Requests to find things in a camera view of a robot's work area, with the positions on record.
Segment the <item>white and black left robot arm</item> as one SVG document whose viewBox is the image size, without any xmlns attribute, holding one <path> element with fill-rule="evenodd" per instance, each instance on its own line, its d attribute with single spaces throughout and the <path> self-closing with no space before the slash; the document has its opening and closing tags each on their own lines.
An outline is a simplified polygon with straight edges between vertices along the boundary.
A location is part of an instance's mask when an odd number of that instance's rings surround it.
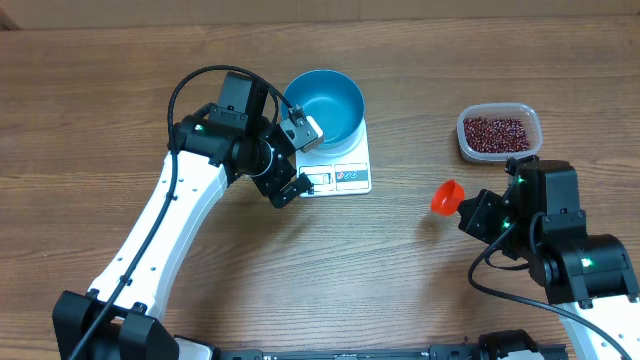
<svg viewBox="0 0 640 360">
<path fill-rule="evenodd" d="M 125 243 L 84 294 L 65 291 L 52 320 L 63 359 L 218 359 L 218 348 L 174 336 L 162 319 L 198 229 L 242 176 L 277 208 L 312 189 L 289 158 L 324 140 L 316 121 L 259 75 L 223 65 L 220 97 L 182 121 L 168 110 L 168 153 Z"/>
</svg>

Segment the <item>red measuring scoop blue handle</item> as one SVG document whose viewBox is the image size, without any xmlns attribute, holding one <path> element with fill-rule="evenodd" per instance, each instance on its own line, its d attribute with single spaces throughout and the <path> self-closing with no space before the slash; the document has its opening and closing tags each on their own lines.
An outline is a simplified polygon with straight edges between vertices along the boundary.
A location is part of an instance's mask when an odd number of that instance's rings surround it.
<svg viewBox="0 0 640 360">
<path fill-rule="evenodd" d="M 465 197 L 463 186 L 454 179 L 448 180 L 435 192 L 431 200 L 431 211 L 441 216 L 451 216 Z"/>
</svg>

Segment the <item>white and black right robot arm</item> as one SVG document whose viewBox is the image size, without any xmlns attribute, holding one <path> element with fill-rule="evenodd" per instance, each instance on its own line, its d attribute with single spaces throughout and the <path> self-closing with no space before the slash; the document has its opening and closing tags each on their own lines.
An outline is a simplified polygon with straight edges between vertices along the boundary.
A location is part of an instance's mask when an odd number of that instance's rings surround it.
<svg viewBox="0 0 640 360">
<path fill-rule="evenodd" d="M 526 262 L 545 301 L 489 288 L 477 290 L 556 314 L 580 359 L 639 356 L 639 282 L 623 243 L 611 234 L 590 235 L 575 168 L 537 156 L 510 158 L 510 180 L 498 195 L 483 189 L 457 204 L 459 228 L 486 243 L 477 257 L 500 251 Z"/>
</svg>

